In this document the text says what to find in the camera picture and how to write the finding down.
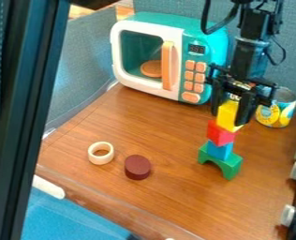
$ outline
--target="black frame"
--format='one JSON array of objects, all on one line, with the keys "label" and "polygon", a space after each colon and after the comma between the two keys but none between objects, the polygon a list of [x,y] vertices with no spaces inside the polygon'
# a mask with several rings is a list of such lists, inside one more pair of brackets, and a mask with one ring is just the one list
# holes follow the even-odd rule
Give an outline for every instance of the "black frame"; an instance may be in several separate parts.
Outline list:
[{"label": "black frame", "polygon": [[21,238],[63,45],[69,0],[5,0],[0,239]]}]

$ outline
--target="green arch block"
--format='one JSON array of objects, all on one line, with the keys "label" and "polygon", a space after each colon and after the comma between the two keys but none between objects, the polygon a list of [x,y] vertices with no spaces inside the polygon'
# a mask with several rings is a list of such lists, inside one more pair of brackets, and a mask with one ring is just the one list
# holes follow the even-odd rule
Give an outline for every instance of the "green arch block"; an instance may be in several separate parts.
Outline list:
[{"label": "green arch block", "polygon": [[206,161],[212,161],[221,169],[226,179],[231,180],[234,178],[241,170],[243,158],[234,153],[231,153],[227,160],[211,157],[207,153],[207,144],[203,145],[199,150],[198,163],[203,164]]}]

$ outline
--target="dark red disc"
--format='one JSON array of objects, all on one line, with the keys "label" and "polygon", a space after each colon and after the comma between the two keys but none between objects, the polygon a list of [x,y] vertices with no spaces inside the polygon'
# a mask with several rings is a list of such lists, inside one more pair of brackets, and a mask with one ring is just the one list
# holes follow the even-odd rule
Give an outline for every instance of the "dark red disc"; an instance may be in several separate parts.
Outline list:
[{"label": "dark red disc", "polygon": [[132,155],[126,158],[125,173],[132,180],[142,180],[149,176],[152,165],[150,161],[140,155]]}]

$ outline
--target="red block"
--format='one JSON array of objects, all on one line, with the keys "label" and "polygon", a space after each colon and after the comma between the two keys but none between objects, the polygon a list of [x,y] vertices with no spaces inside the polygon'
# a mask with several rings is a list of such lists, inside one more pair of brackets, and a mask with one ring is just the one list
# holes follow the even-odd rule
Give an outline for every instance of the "red block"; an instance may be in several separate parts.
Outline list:
[{"label": "red block", "polygon": [[229,132],[215,123],[215,120],[208,121],[207,138],[217,146],[233,143],[237,132]]}]

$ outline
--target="toy block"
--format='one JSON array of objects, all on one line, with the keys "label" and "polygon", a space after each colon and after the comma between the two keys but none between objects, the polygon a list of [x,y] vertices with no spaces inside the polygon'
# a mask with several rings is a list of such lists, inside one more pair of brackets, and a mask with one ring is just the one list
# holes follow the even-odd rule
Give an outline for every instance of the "toy block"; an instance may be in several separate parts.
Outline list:
[{"label": "toy block", "polygon": [[207,138],[216,146],[223,146],[233,143],[237,132],[229,132],[215,123],[215,120],[208,121]]},{"label": "toy block", "polygon": [[227,160],[231,154],[233,143],[223,146],[216,146],[212,141],[208,141],[207,154],[220,160]]},{"label": "toy block", "polygon": [[223,129],[236,132],[243,126],[235,126],[235,118],[238,110],[239,102],[233,100],[227,100],[219,107],[216,123]]},{"label": "toy block", "polygon": [[234,178],[241,170],[243,158],[234,153],[231,153],[226,161],[211,157],[207,154],[207,145],[208,143],[200,148],[198,162],[200,164],[203,164],[206,161],[212,161],[221,169],[226,179],[231,180],[232,178]]}]

